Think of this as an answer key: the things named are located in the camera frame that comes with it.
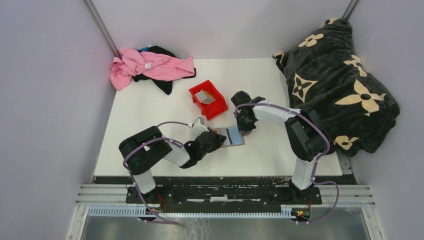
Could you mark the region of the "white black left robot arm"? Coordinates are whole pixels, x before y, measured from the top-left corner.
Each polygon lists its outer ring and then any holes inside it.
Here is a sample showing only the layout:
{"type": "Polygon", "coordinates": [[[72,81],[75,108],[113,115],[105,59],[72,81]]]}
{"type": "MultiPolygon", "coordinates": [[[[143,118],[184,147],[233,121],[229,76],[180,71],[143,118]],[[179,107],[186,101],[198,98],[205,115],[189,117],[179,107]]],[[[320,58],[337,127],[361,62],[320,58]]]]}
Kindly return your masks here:
{"type": "Polygon", "coordinates": [[[165,137],[159,127],[151,126],[123,140],[118,149],[123,157],[123,166],[129,170],[134,185],[138,188],[138,197],[149,204],[158,195],[151,171],[153,166],[165,160],[181,169],[191,168],[207,154],[221,148],[226,140],[225,135],[204,127],[194,140],[183,144],[165,137]]]}

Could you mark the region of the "red plastic bin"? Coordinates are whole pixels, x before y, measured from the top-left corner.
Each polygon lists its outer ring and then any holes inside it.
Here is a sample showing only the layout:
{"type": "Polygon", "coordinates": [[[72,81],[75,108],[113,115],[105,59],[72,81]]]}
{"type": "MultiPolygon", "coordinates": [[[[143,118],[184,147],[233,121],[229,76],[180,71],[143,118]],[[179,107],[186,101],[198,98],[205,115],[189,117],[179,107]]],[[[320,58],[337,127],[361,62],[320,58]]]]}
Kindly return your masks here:
{"type": "Polygon", "coordinates": [[[208,121],[229,109],[224,96],[209,79],[188,91],[193,103],[199,107],[201,115],[208,121]]]}

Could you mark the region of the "stack of credit cards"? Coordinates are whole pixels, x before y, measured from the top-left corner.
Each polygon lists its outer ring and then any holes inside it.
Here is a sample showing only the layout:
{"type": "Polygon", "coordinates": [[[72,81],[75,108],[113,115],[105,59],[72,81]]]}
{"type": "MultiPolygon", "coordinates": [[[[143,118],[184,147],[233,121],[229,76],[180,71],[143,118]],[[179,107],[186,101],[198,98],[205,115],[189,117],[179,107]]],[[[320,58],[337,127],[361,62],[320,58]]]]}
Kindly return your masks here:
{"type": "Polygon", "coordinates": [[[203,89],[197,92],[194,96],[201,104],[204,105],[210,105],[216,101],[216,98],[211,93],[203,89]]]}

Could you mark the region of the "black garment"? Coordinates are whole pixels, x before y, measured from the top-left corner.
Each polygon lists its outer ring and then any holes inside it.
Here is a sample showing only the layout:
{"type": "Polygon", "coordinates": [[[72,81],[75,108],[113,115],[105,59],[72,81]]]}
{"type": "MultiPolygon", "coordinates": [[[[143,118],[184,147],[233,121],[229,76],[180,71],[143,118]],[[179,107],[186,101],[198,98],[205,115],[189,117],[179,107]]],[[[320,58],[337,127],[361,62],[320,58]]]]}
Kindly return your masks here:
{"type": "Polygon", "coordinates": [[[135,82],[152,80],[167,95],[171,94],[174,81],[194,78],[197,74],[192,56],[182,59],[157,45],[142,51],[122,49],[121,54],[135,82]]]}

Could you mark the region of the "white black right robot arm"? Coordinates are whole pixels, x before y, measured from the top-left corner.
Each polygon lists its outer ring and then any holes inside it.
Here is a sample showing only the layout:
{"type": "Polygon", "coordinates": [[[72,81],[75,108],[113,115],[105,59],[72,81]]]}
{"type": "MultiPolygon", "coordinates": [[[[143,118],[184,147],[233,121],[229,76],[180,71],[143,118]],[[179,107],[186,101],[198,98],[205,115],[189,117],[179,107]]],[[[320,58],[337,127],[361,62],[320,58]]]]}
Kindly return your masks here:
{"type": "Polygon", "coordinates": [[[330,142],[317,112],[283,107],[260,96],[251,98],[245,91],[236,92],[230,100],[235,106],[234,116],[242,136],[256,129],[257,121],[286,130],[296,156],[288,196],[293,203],[302,204],[309,198],[308,189],[314,184],[319,159],[330,150],[330,142]]]}

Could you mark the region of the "black floral blanket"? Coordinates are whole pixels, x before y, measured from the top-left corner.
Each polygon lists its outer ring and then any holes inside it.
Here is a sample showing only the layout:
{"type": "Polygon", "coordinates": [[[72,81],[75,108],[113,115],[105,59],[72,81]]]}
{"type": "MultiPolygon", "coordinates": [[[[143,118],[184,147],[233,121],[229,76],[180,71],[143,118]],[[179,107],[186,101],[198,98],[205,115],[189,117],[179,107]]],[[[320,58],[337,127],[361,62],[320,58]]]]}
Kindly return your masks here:
{"type": "Polygon", "coordinates": [[[286,79],[289,106],[317,112],[332,151],[372,154],[396,125],[399,104],[364,70],[348,21],[329,19],[298,46],[273,57],[286,79]]]}

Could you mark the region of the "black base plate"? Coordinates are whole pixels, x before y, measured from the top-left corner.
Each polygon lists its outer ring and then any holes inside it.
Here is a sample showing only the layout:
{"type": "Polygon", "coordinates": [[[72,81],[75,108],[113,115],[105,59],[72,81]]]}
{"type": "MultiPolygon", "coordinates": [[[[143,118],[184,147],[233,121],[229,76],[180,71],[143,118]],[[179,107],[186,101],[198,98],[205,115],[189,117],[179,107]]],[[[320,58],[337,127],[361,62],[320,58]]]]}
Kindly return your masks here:
{"type": "Polygon", "coordinates": [[[289,176],[256,177],[159,177],[156,187],[139,194],[134,186],[127,188],[126,202],[179,203],[183,201],[259,201],[282,205],[320,205],[318,187],[310,186],[299,192],[291,185],[289,176]]]}

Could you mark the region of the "pink cloth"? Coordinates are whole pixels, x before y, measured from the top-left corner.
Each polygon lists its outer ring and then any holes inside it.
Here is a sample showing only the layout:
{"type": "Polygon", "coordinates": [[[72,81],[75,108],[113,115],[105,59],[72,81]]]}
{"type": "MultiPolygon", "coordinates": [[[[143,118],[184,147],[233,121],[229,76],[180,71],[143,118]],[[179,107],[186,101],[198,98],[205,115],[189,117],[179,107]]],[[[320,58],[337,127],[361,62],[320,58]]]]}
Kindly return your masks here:
{"type": "Polygon", "coordinates": [[[150,79],[171,82],[195,75],[193,58],[186,59],[150,51],[120,50],[121,58],[115,57],[110,70],[110,81],[118,91],[127,87],[133,77],[144,75],[150,79]]]}

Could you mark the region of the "tan leather card holder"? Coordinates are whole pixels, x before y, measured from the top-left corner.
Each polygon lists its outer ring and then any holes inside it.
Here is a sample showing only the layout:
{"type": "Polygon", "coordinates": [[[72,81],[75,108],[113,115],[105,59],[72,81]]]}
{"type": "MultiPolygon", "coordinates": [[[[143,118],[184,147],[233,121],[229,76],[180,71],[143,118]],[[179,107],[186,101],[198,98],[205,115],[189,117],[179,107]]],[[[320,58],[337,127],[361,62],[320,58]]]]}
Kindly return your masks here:
{"type": "Polygon", "coordinates": [[[246,144],[245,137],[239,133],[238,128],[236,125],[228,126],[228,127],[220,127],[220,128],[213,128],[213,131],[219,131],[222,134],[222,128],[231,128],[231,134],[233,137],[234,144],[232,146],[225,146],[224,148],[228,147],[238,147],[243,146],[246,144]]]}

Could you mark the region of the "aluminium rail frame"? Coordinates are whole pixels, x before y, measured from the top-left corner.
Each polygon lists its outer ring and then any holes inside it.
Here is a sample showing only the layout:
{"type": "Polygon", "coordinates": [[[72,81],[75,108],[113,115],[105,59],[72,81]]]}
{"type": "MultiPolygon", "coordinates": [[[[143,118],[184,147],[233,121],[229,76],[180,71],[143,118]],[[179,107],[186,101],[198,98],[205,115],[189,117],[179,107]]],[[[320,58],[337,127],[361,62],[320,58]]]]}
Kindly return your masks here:
{"type": "Polygon", "coordinates": [[[381,240],[375,203],[366,185],[321,186],[312,222],[294,220],[303,205],[254,199],[188,199],[169,205],[168,223],[147,221],[143,204],[126,202],[129,187],[83,184],[67,240],[381,240]]]}

